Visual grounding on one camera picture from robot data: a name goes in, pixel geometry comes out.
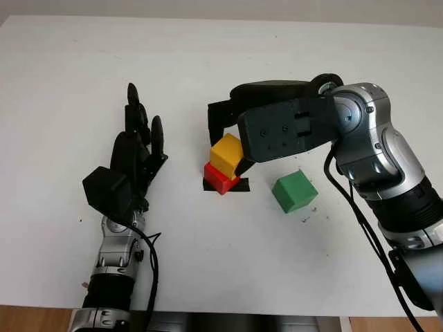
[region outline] white table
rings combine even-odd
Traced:
[[[108,166],[133,82],[149,117],[161,116],[170,156],[147,195],[146,230],[163,233],[156,310],[403,315],[323,175],[328,146],[256,165],[245,174],[250,193],[202,190],[206,105],[257,80],[334,72],[345,83],[375,82],[441,193],[442,53],[437,28],[10,17],[0,27],[0,303],[81,305],[101,242],[81,181]],[[319,195],[285,215],[270,188],[298,168]],[[150,276],[143,264],[133,308],[145,307]]]

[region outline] silver robotic arm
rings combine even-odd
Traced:
[[[242,84],[230,92],[230,100],[208,105],[211,144],[235,124],[244,152],[237,175],[255,162],[332,142],[338,172],[371,207],[392,247],[395,273],[384,251],[382,262],[400,302],[406,306],[398,286],[416,306],[443,315],[443,202],[392,126],[390,101],[382,88],[343,85],[335,74],[310,82]],[[350,203],[356,212],[358,207]],[[421,331],[418,323],[415,327]]]
[[[390,257],[411,300],[433,308],[443,319],[442,201],[392,126],[383,89],[351,84],[335,88],[332,95],[342,133],[337,167],[377,216],[381,232],[395,249]],[[413,279],[423,294],[414,289]]]
[[[82,308],[72,316],[70,332],[129,331],[131,296],[138,265],[144,256],[141,239],[149,247],[152,268],[152,287],[142,330],[146,330],[154,310],[159,280],[154,242],[160,233],[145,235],[143,214],[149,210],[145,199],[147,189],[168,156],[163,153],[160,118],[155,116],[151,129],[148,127],[145,107],[131,83],[127,98],[125,131],[114,142],[110,167],[100,166],[83,180],[88,204],[103,214],[103,241],[87,296]]]

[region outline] cable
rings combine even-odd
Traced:
[[[152,268],[152,285],[151,285],[151,291],[150,291],[150,297],[147,302],[147,308],[146,308],[146,314],[145,314],[145,320],[143,322],[143,330],[146,331],[147,327],[151,321],[152,318],[152,312],[154,311],[154,304],[155,304],[155,297],[157,295],[157,287],[159,284],[159,259],[157,257],[157,252],[155,251],[154,244],[151,242],[150,237],[155,237],[154,241],[158,239],[161,233],[157,233],[154,235],[151,235],[150,237],[147,237],[144,232],[139,230],[137,227],[133,226],[130,223],[119,223],[116,221],[116,223],[123,225],[125,227],[128,227],[130,230],[137,233],[140,238],[143,239],[143,241],[146,242],[147,246],[150,249],[150,259],[151,259],[151,268]]]
[[[160,237],[160,235],[161,235],[161,233],[156,233],[156,234],[153,234],[153,235],[148,236],[147,238],[148,238],[148,239],[152,239],[152,238],[154,238],[154,239],[152,240],[152,245],[154,245],[154,244],[155,244],[155,241],[157,241],[157,239]],[[154,268],[154,264],[153,264],[153,262],[152,262],[152,252],[150,253],[150,263],[151,263],[151,268]]]
[[[327,177],[327,179],[332,183],[332,185],[343,195],[343,197],[346,199],[346,201],[350,204],[352,210],[355,213],[355,217],[357,218],[357,221],[359,222],[359,225],[363,229],[366,238],[370,242],[370,245],[372,246],[372,249],[375,251],[375,254],[380,259],[381,263],[383,264],[383,267],[386,270],[386,274],[388,275],[388,278],[390,280],[390,283],[392,284],[392,287],[394,288],[395,295],[397,296],[401,307],[403,308],[404,312],[408,316],[410,323],[414,326],[415,330],[417,332],[424,332],[422,327],[420,326],[417,319],[414,317],[413,313],[410,311],[408,304],[406,303],[406,300],[404,299],[403,294],[401,294],[399,284],[397,282],[397,279],[395,277],[395,273],[392,270],[392,267],[389,263],[389,260],[386,256],[386,253],[381,246],[380,240],[376,236],[374,230],[372,229],[371,225],[369,224],[368,220],[365,218],[364,214],[360,210],[360,208],[357,206],[357,204],[354,202],[353,196],[350,196],[346,190],[340,185],[340,183],[337,182],[337,180],[331,175],[331,172],[329,170],[329,166],[331,165],[332,158],[334,157],[335,151],[340,144],[340,140],[335,142],[332,145],[331,150],[327,154],[327,157],[325,159],[325,164],[323,165],[323,171]]]
[[[348,182],[349,182],[349,195],[351,196],[352,201],[354,201],[354,187],[352,187],[351,180],[349,180]]]

